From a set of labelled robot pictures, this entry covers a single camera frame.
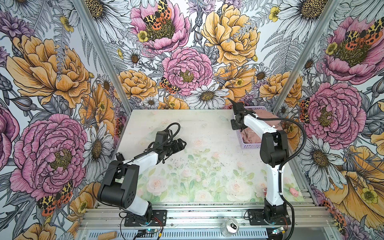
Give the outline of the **wooden cork block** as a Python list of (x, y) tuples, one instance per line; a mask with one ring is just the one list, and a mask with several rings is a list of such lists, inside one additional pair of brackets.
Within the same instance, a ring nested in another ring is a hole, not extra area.
[(113, 240), (117, 237), (117, 235), (118, 235), (117, 231), (103, 233), (98, 236), (98, 240)]

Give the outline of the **lilac perforated plastic basket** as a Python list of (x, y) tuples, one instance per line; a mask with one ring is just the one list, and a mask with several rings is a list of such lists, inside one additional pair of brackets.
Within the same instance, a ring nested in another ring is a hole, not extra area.
[[(264, 106), (245, 106), (245, 109), (254, 112), (261, 116), (261, 118), (277, 118), (276, 115), (269, 112)], [(237, 130), (236, 133), (242, 149), (259, 149), (261, 147), (261, 138), (250, 128), (242, 131)]]

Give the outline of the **small green circuit board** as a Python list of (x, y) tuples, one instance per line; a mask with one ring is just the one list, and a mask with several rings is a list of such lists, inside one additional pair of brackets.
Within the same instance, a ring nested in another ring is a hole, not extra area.
[(163, 229), (143, 229), (138, 230), (136, 237), (152, 238), (154, 236), (160, 238), (163, 234)]

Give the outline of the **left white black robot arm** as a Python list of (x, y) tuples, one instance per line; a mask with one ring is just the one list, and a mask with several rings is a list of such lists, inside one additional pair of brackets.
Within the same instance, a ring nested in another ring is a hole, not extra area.
[(157, 132), (150, 148), (131, 160), (125, 160), (122, 153), (116, 153), (104, 175), (97, 194), (97, 200), (105, 205), (117, 207), (129, 214), (152, 219), (152, 204), (137, 195), (139, 175), (159, 163), (165, 163), (170, 156), (185, 149), (187, 143), (174, 139), (170, 130)]

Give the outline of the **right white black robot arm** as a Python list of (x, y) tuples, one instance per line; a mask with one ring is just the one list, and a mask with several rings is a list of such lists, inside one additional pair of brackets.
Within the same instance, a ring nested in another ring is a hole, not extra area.
[(265, 119), (252, 113), (244, 107), (243, 103), (231, 101), (235, 118), (231, 120), (233, 130), (250, 128), (261, 138), (260, 157), (267, 165), (267, 193), (265, 196), (263, 218), (272, 225), (280, 220), (291, 223), (287, 211), (287, 201), (282, 193), (282, 175), (285, 161), (289, 158), (287, 134), (277, 130), (268, 122), (274, 119)]

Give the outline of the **aluminium corner post left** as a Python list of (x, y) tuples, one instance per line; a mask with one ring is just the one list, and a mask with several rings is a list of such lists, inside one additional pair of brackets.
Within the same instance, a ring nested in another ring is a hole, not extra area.
[(125, 90), (122, 87), (122, 84), (118, 78), (118, 74), (110, 60), (110, 57), (107, 53), (107, 50), (104, 46), (103, 40), (101, 36), (98, 33), (98, 29), (96, 25), (94, 24), (94, 21), (92, 19), (92, 16), (87, 8), (87, 5), (85, 1), (75, 1), (74, 2), (75, 9), (77, 10), (80, 19), (84, 25), (84, 27), (87, 30), (87, 34), (93, 43), (104, 67), (106, 68), (106, 71), (117, 91), (117, 94), (122, 102), (122, 105), (128, 115), (128, 118), (131, 116), (132, 113), (132, 106), (126, 96)]

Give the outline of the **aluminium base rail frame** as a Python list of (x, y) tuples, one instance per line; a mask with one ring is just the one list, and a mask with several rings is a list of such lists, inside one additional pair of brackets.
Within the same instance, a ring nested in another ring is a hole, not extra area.
[[(289, 213), (288, 226), (251, 226), (245, 219), (249, 209), (262, 209), (262, 203), (157, 203), (154, 210), (167, 210), (165, 227), (125, 227), (125, 212), (105, 205), (87, 211), (81, 223), (77, 240), (96, 240), (103, 233), (117, 231), (113, 240), (341, 240), (334, 219), (325, 207), (318, 207), (308, 191), (304, 201), (293, 203), (294, 215)], [(221, 224), (236, 219), (239, 231), (224, 237)], [(269, 235), (268, 229), (284, 227), (286, 232)], [(160, 238), (136, 237), (138, 230), (163, 229)]]

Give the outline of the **aluminium corner post right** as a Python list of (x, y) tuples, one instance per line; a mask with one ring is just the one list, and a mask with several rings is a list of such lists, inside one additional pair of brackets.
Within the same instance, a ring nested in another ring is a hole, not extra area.
[(320, 39), (324, 30), (329, 26), (331, 18), (336, 12), (340, 2), (341, 1), (339, 0), (327, 2), (323, 13), (320, 15), (320, 19), (318, 23), (315, 25), (314, 32), (309, 35), (308, 40), (303, 50), (301, 51), (297, 62), (295, 63), (284, 87), (282, 88), (282, 91), (280, 92), (276, 102), (273, 105), (273, 108), (272, 108), (273, 114), (277, 113), (278, 109), (280, 108), (280, 106), (282, 105), (282, 103), (285, 101), (286, 97), (290, 93), (291, 88), (293, 87), (294, 83), (299, 77), (299, 74), (302, 70), (303, 65), (311, 55), (311, 50), (315, 47), (316, 43)]

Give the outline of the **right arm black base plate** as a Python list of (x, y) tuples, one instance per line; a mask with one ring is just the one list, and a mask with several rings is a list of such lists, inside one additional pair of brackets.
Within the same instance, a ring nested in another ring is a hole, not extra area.
[(249, 221), (251, 226), (288, 226), (292, 223), (288, 215), (272, 216), (262, 209), (247, 210), (245, 219)]

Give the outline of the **aluminium corner post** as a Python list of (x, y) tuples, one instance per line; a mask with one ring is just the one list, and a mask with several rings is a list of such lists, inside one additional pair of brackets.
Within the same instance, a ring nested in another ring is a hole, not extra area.
[(107, 53), (107, 50), (104, 46), (103, 40), (101, 36), (98, 33), (98, 29), (96, 25), (94, 24), (94, 21), (92, 19), (92, 16), (87, 8), (87, 5), (85, 1), (75, 1), (74, 2), (75, 9), (77, 10), (80, 19), (84, 25), (84, 27), (87, 30), (87, 34), (93, 43), (104, 67), (106, 68), (106, 71), (117, 91), (117, 94), (122, 102), (122, 105), (128, 115), (128, 118), (131, 116), (132, 113), (132, 106), (126, 96), (125, 90), (122, 87), (122, 84), (118, 78), (118, 74), (110, 60), (110, 57)]
[(302, 70), (303, 65), (311, 55), (311, 50), (315, 47), (316, 43), (320, 39), (324, 30), (329, 26), (331, 18), (336, 12), (340, 2), (341, 1), (339, 0), (327, 2), (323, 13), (320, 15), (320, 19), (318, 23), (315, 25), (314, 32), (309, 35), (308, 40), (303, 50), (301, 51), (297, 62), (295, 63), (284, 87), (282, 88), (282, 91), (280, 92), (276, 102), (273, 105), (273, 108), (272, 108), (273, 114), (277, 113), (278, 109), (280, 108), (280, 106), (282, 105), (282, 103), (285, 101), (286, 97), (290, 93), (291, 88), (293, 87), (294, 83), (299, 77), (299, 74)]

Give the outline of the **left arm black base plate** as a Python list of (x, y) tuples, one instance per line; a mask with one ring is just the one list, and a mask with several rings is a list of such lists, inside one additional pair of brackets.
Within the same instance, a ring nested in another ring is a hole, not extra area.
[(165, 227), (167, 210), (149, 210), (144, 216), (128, 213), (125, 217), (125, 227)]

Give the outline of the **right small circuit board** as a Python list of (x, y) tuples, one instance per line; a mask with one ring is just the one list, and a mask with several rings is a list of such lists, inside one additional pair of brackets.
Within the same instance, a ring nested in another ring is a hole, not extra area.
[(284, 234), (285, 232), (286, 230), (284, 227), (268, 229), (269, 235), (279, 235), (279, 234)]

